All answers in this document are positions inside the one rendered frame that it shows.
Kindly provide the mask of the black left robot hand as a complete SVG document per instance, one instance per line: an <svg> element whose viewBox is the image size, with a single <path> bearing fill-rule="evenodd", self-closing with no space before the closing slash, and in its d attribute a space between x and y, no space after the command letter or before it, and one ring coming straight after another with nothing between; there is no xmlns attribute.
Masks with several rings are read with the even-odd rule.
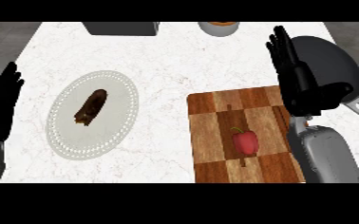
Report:
<svg viewBox="0 0 359 224"><path fill-rule="evenodd" d="M24 79L15 62L9 62L0 74L0 141L6 141L14 125L14 108L20 97Z"/></svg>

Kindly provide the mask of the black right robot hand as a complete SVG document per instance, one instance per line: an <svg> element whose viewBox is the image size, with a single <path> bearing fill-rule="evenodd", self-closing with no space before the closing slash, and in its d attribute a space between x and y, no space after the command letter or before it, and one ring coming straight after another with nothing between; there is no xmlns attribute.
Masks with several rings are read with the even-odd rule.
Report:
<svg viewBox="0 0 359 224"><path fill-rule="evenodd" d="M354 91L352 84L348 82L318 84L308 63L299 59L293 41L283 26L274 28L266 48L290 114L296 117L320 116L323 110L339 107L343 98Z"/></svg>

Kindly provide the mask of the wooden cutting board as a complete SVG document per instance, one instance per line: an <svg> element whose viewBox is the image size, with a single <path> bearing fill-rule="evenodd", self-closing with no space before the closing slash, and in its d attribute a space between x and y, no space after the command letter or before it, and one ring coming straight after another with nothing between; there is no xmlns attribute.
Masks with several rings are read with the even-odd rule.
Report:
<svg viewBox="0 0 359 224"><path fill-rule="evenodd" d="M198 182L302 182L280 87L191 94L188 119Z"/></svg>

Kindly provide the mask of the red bell pepper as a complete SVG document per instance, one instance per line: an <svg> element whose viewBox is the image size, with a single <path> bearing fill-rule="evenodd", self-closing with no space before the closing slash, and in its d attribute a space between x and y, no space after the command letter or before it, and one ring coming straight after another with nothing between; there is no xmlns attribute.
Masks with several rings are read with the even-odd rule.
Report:
<svg viewBox="0 0 359 224"><path fill-rule="evenodd" d="M244 131L235 127L234 134L235 150L244 155L253 155L259 152L259 138L255 131Z"/></svg>

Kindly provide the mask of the dark brown eggplant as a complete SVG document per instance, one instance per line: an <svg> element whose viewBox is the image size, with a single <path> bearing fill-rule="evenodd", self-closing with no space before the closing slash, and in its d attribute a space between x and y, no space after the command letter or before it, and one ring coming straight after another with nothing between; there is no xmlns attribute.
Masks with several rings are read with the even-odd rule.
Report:
<svg viewBox="0 0 359 224"><path fill-rule="evenodd" d="M85 102L80 110L74 114L74 121L83 123L86 126L91 125L96 115L104 107L107 101L108 93L104 89L98 89L91 95L88 101Z"/></svg>

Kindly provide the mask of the white oval placemat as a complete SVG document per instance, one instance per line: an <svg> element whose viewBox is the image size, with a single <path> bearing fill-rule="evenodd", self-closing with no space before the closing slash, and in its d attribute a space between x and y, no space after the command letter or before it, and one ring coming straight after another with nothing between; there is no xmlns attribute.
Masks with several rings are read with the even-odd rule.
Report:
<svg viewBox="0 0 359 224"><path fill-rule="evenodd" d="M136 121L139 93L122 72L95 71L61 92L48 115L51 148L65 159L94 159L125 140Z"/></svg>

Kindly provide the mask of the grey bowl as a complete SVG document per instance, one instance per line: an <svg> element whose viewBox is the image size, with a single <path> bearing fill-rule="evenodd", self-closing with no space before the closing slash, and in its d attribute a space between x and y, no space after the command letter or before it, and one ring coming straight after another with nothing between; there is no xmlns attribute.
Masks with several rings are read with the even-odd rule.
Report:
<svg viewBox="0 0 359 224"><path fill-rule="evenodd" d="M226 37L232 35L240 26L240 22L200 22L198 23L204 33L215 37Z"/></svg>

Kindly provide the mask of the dark grey appliance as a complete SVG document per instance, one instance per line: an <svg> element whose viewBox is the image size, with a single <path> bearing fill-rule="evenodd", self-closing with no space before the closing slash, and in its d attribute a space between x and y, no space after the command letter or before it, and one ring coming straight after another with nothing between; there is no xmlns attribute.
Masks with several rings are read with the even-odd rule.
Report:
<svg viewBox="0 0 359 224"><path fill-rule="evenodd" d="M92 35L156 36L159 22L85 22Z"/></svg>

